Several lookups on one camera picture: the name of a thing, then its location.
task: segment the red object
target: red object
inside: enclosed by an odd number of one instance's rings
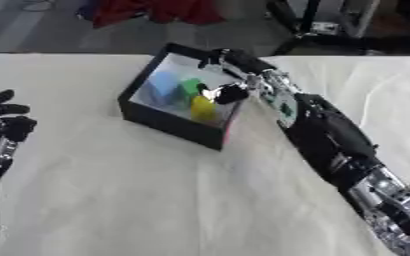
[[[213,0],[101,0],[93,23],[95,27],[110,25],[129,19],[141,10],[148,11],[151,20],[159,23],[175,19],[192,24],[223,21]]]

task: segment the cardboard box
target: cardboard box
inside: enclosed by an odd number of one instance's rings
[[[160,106],[152,104],[150,94],[147,93],[150,91],[148,86],[151,86],[149,78],[157,72],[171,72],[179,81],[197,78],[209,88],[234,82],[234,78],[213,67],[198,69],[199,62],[206,57],[205,51],[168,44],[119,96],[124,119],[221,150],[240,102],[216,106],[218,118],[213,122],[202,122],[191,117],[190,106],[185,104],[181,96],[174,96],[170,104]]]

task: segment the chair leg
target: chair leg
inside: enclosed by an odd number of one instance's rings
[[[298,45],[303,43],[302,38],[293,37],[283,44],[281,44],[273,53],[273,56],[277,55],[287,55],[289,52],[295,49]]]

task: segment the floor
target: floor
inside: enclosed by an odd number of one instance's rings
[[[202,48],[239,48],[267,56],[288,38],[273,20],[250,17],[208,26],[156,24],[138,18],[93,29],[74,15],[83,0],[58,0],[54,10],[20,10],[22,0],[0,0],[0,52],[155,54],[167,42]]]

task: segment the white table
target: white table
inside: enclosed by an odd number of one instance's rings
[[[392,255],[255,100],[213,151],[123,121],[132,55],[3,55],[39,125],[0,193],[0,256]],[[361,124],[410,181],[410,58],[268,59]]]

